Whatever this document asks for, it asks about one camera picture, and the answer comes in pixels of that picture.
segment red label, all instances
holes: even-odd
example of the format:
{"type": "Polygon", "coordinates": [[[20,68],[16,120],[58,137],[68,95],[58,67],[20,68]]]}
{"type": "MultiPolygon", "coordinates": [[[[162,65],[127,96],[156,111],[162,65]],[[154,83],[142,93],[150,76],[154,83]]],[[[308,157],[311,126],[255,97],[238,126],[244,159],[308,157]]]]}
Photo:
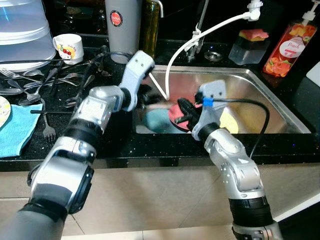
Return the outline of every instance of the red label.
{"type": "Polygon", "coordinates": [[[115,27],[120,27],[123,21],[121,14],[115,10],[111,11],[110,20],[115,27]]]}

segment fork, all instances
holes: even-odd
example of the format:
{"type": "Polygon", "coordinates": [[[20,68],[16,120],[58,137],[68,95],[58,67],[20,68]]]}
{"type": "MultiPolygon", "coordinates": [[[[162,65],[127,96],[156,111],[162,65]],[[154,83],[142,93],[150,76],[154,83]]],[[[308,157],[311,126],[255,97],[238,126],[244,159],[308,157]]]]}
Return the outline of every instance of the fork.
{"type": "MultiPolygon", "coordinates": [[[[43,98],[40,98],[41,103],[43,104],[42,109],[45,111],[46,110],[46,102],[43,100],[43,98]]],[[[45,123],[45,129],[43,130],[43,137],[50,143],[53,142],[56,139],[56,130],[49,126],[48,121],[47,121],[47,114],[43,114],[43,119],[45,123]]]]}
{"type": "Polygon", "coordinates": [[[18,73],[15,73],[13,71],[7,70],[5,68],[0,67],[0,73],[2,73],[3,75],[5,75],[8,78],[12,78],[12,79],[17,79],[17,78],[23,78],[23,79],[28,79],[30,81],[36,82],[36,83],[41,83],[41,81],[38,80],[34,80],[32,78],[28,78],[26,76],[22,76],[18,73]]]}

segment beige tile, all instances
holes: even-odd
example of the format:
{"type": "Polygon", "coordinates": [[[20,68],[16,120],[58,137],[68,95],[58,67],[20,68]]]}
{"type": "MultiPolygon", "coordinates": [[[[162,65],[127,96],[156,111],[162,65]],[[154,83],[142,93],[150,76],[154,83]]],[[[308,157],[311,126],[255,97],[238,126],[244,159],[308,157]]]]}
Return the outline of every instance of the beige tile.
{"type": "Polygon", "coordinates": [[[142,231],[131,231],[83,236],[63,236],[61,240],[143,240],[143,233],[142,231]]]}
{"type": "MultiPolygon", "coordinates": [[[[320,192],[320,164],[258,166],[274,217],[320,192]]],[[[219,179],[181,224],[182,228],[231,224],[228,196],[219,179]]]]}
{"type": "Polygon", "coordinates": [[[143,231],[143,240],[236,240],[232,225],[143,231]]]}
{"type": "Polygon", "coordinates": [[[30,196],[26,171],[0,172],[0,198],[24,198],[30,196]]]}
{"type": "MultiPolygon", "coordinates": [[[[3,228],[27,202],[28,198],[0,199],[0,229],[3,228]]],[[[83,232],[73,217],[69,215],[65,221],[62,234],[65,236],[83,235],[83,232]]]]}
{"type": "Polygon", "coordinates": [[[98,169],[74,217],[85,234],[178,228],[218,175],[213,166],[98,169]]]}

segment sink basin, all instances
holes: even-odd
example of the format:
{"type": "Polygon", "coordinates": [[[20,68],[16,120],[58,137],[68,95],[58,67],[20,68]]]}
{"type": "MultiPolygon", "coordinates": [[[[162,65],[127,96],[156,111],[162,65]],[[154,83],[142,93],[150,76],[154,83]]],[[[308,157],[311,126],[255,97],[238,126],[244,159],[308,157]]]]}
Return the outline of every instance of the sink basin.
{"type": "MultiPolygon", "coordinates": [[[[152,71],[153,76],[165,89],[166,66],[157,65],[152,71]]],[[[251,99],[263,103],[270,111],[270,120],[265,133],[310,133],[308,128],[261,82],[250,70],[243,68],[224,67],[171,67],[169,76],[170,100],[163,100],[155,104],[143,106],[133,113],[133,130],[139,134],[157,134],[153,128],[145,123],[145,117],[155,110],[161,111],[161,117],[155,117],[153,121],[163,121],[167,117],[166,111],[177,104],[181,97],[194,103],[194,94],[200,85],[216,80],[224,80],[227,99],[251,99]]],[[[148,84],[152,92],[160,94],[150,77],[143,80],[142,84],[148,84]]],[[[265,112],[259,106],[249,103],[228,103],[224,109],[236,122],[239,134],[260,133],[264,121],[265,112]]],[[[168,131],[168,133],[183,133],[180,131],[168,131]]]]}

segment blue towel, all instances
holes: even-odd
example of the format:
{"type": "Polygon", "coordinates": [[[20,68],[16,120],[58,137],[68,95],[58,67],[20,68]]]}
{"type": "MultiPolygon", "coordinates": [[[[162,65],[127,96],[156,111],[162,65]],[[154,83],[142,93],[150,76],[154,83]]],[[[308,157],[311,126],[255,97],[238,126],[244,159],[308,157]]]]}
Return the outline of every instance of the blue towel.
{"type": "Polygon", "coordinates": [[[0,128],[0,158],[19,156],[21,149],[31,138],[40,114],[30,110],[41,110],[42,103],[30,106],[11,105],[8,120],[0,128]]]}

